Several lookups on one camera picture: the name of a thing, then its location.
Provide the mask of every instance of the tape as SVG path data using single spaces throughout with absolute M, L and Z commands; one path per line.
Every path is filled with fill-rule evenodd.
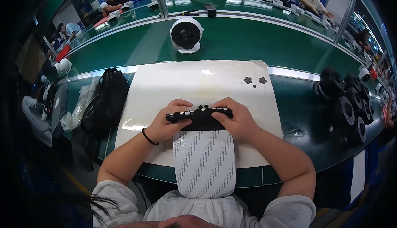
M 178 190 L 190 199 L 229 196 L 236 187 L 234 143 L 227 131 L 180 131 L 173 138 Z

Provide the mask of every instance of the white t-shirt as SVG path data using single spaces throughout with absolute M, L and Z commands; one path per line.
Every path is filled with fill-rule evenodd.
M 309 2 L 309 4 L 312 5 L 318 13 L 323 13 L 327 10 L 325 9 L 324 5 L 320 2 L 320 0 L 306 0 L 306 1 Z
M 151 205 L 145 214 L 138 214 L 136 195 L 119 182 L 101 181 L 92 194 L 114 200 L 120 208 L 118 211 L 109 203 L 98 202 L 109 208 L 109 217 L 92 206 L 105 221 L 105 224 L 99 223 L 93 216 L 94 227 L 113 227 L 136 221 L 164 221 L 171 217 L 190 214 L 224 228 L 303 228 L 309 227 L 316 216 L 316 207 L 306 196 L 284 196 L 273 200 L 258 221 L 256 217 L 250 216 L 245 203 L 235 196 L 220 199 L 188 199 L 182 197 L 178 190 L 174 190 Z

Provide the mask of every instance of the black cap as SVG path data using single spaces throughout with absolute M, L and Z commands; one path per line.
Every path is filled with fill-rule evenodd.
M 60 32 L 60 31 L 61 31 L 62 26 L 63 26 L 63 23 L 60 23 L 60 24 L 58 25 L 58 27 L 56 28 L 57 32 Z

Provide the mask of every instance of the bracelet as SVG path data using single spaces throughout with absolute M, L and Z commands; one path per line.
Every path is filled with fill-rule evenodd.
M 143 128 L 143 129 L 142 129 L 142 134 L 144 135 L 144 137 L 146 137 L 146 139 L 147 139 L 152 145 L 157 146 L 159 143 L 158 143 L 158 142 L 157 142 L 157 143 L 154 143 L 152 140 L 150 140 L 150 139 L 146 136 L 145 132 L 143 132 L 145 129 L 146 129 L 146 128 Z

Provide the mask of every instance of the white plastic bag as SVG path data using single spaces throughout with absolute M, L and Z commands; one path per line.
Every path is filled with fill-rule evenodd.
M 80 93 L 79 100 L 77 101 L 75 110 L 73 111 L 72 114 L 70 112 L 67 112 L 65 116 L 63 116 L 61 119 L 61 125 L 65 132 L 72 131 L 77 126 L 79 126 L 83 114 L 85 112 L 85 109 L 92 100 L 92 95 L 95 92 L 95 87 L 97 86 L 97 84 L 98 84 L 98 79 L 94 78 L 90 85 L 81 87 L 79 91 Z

